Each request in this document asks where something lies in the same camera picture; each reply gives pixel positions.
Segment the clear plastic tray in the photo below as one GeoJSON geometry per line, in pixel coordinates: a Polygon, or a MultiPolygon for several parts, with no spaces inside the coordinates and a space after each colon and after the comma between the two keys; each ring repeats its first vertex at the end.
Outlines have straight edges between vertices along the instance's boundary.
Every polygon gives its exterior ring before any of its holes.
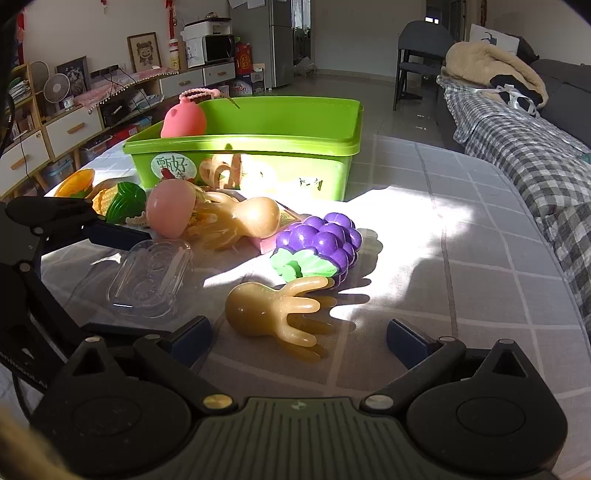
{"type": "Polygon", "coordinates": [[[154,319],[173,310],[192,261],[185,241],[145,240],[136,244],[119,267],[107,300],[122,314],[154,319]]]}

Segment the brown octopus toy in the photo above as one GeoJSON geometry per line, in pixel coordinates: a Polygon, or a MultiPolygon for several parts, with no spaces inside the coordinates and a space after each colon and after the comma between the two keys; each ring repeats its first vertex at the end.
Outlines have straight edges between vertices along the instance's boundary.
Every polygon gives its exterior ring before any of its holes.
{"type": "Polygon", "coordinates": [[[308,294],[334,286],[334,280],[322,276],[298,278],[280,289],[258,282],[242,283],[226,297],[225,319],[243,337],[273,337],[291,356],[318,362],[328,356],[318,336],[332,333],[332,325],[307,316],[332,308],[337,301],[332,296],[313,298],[308,294]]]}
{"type": "Polygon", "coordinates": [[[267,197],[238,201],[211,191],[197,202],[185,229],[186,238],[198,238],[205,250],[223,250],[242,237],[266,239],[280,230],[280,207],[267,197]]]}

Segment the beige starfish toy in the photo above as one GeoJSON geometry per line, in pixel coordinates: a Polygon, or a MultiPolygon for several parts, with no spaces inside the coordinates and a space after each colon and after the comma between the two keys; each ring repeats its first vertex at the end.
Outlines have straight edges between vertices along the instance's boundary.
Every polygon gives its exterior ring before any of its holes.
{"type": "Polygon", "coordinates": [[[125,224],[132,227],[148,228],[149,222],[147,220],[146,212],[142,211],[139,215],[134,217],[126,217],[125,224]]]}

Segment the purple grape toy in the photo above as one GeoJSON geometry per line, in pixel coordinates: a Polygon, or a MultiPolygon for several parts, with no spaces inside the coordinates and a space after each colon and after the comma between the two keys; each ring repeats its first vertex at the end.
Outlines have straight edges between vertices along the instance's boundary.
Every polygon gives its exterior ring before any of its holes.
{"type": "Polygon", "coordinates": [[[356,265],[362,243],[361,232],[345,214],[308,216],[277,234],[270,263],[287,283],[320,276],[339,286],[356,265]]]}

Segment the pink peach toy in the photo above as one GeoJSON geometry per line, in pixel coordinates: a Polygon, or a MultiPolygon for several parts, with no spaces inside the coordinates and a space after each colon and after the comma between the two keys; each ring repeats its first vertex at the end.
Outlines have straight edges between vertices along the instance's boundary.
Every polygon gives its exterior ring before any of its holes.
{"type": "Polygon", "coordinates": [[[195,204],[192,184],[180,179],[165,179],[150,192],[146,202],[146,218],[159,235],[176,239],[181,236],[195,204]]]}

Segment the yellow corn toy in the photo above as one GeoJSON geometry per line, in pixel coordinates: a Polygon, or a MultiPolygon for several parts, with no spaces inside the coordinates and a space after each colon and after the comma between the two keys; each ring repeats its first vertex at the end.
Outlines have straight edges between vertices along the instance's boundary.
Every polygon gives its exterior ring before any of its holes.
{"type": "Polygon", "coordinates": [[[139,217],[145,210],[145,191],[132,182],[119,182],[100,190],[92,200],[94,211],[109,224],[124,224],[128,218],[139,217]]]}

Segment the pink pig toy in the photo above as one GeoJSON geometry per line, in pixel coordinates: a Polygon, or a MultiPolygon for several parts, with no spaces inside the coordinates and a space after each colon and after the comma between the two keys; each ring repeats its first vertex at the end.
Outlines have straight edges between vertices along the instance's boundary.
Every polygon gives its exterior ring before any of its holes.
{"type": "Polygon", "coordinates": [[[206,117],[204,110],[198,105],[200,101],[221,98],[218,89],[194,88],[182,92],[178,103],[166,113],[161,138],[178,138],[204,135],[206,131],[206,117]]]}

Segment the grey checked tablecloth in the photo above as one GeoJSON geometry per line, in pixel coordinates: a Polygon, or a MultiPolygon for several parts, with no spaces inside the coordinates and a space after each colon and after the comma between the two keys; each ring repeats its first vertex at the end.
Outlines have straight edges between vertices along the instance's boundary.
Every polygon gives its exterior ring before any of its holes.
{"type": "Polygon", "coordinates": [[[338,211],[363,236],[359,260],[322,311],[328,355],[291,357],[270,338],[246,339],[225,321],[229,291],[242,282],[280,285],[270,260],[247,240],[223,251],[193,251],[178,305],[158,319],[175,328],[211,319],[214,344],[197,372],[256,410],[256,419],[214,427],[190,456],[193,478],[385,478],[391,432],[373,421],[340,427],[308,412],[311,397],[360,400],[405,371],[389,350],[392,320],[431,336],[451,335],[473,348],[514,340],[546,381],[568,420],[555,471],[590,475],[590,342],[551,247],[515,188],[490,163],[388,137],[374,138],[374,158],[353,167],[366,183],[344,202],[297,198],[315,216],[338,211]]]}

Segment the checked sofa blanket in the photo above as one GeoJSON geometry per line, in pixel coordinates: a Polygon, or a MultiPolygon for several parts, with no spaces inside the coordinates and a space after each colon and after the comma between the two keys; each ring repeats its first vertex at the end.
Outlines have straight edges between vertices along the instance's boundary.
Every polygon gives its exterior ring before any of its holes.
{"type": "Polygon", "coordinates": [[[514,184],[554,250],[590,327],[590,148],[550,122],[439,76],[453,139],[514,184]]]}

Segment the white desk fan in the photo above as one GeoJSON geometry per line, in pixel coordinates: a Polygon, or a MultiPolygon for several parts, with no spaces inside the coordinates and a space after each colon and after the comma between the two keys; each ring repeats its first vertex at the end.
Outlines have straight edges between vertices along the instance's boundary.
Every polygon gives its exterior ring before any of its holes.
{"type": "Polygon", "coordinates": [[[63,73],[56,73],[50,76],[44,84],[43,96],[47,103],[53,105],[57,110],[63,106],[63,101],[69,96],[70,80],[63,73]]]}

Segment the beige plush blanket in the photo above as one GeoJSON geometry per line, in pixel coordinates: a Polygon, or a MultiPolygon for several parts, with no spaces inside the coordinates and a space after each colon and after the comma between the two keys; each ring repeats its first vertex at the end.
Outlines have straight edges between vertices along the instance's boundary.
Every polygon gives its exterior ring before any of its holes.
{"type": "Polygon", "coordinates": [[[509,77],[534,92],[538,109],[548,101],[546,85],[540,75],[515,54],[486,42],[458,42],[447,52],[441,74],[473,85],[492,87],[498,76],[509,77]]]}

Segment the dark grey sofa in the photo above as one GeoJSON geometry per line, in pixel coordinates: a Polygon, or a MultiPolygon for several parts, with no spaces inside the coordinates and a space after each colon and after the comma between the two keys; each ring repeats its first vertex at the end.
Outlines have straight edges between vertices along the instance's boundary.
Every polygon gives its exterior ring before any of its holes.
{"type": "MultiPolygon", "coordinates": [[[[590,150],[590,67],[551,59],[539,59],[532,68],[544,81],[548,102],[536,118],[547,121],[578,140],[583,152],[590,150]]],[[[471,88],[452,83],[441,89],[436,121],[448,149],[459,152],[486,119],[525,121],[527,115],[486,98],[471,88]]]]}

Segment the black microwave oven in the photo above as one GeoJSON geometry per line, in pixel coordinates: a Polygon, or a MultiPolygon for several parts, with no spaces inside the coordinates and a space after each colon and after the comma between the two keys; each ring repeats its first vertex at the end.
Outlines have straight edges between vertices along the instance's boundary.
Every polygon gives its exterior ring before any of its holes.
{"type": "Polygon", "coordinates": [[[201,38],[204,64],[214,64],[235,58],[234,35],[205,35],[201,38]]]}

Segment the dark chair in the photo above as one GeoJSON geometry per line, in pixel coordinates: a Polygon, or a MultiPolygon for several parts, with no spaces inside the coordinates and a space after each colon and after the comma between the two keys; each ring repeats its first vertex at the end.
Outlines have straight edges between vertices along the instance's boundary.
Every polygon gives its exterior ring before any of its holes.
{"type": "Polygon", "coordinates": [[[408,23],[398,39],[396,87],[393,109],[404,99],[421,100],[420,95],[407,91],[408,73],[436,78],[445,63],[446,55],[455,41],[443,26],[425,20],[408,23]]]}

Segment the silver refrigerator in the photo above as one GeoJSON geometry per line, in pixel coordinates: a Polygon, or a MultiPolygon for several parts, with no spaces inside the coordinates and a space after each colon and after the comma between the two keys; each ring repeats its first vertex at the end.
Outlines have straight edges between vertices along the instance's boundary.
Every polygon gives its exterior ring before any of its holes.
{"type": "Polygon", "coordinates": [[[267,90],[294,80],[290,1],[229,1],[232,29],[252,47],[252,62],[263,64],[267,90]]]}

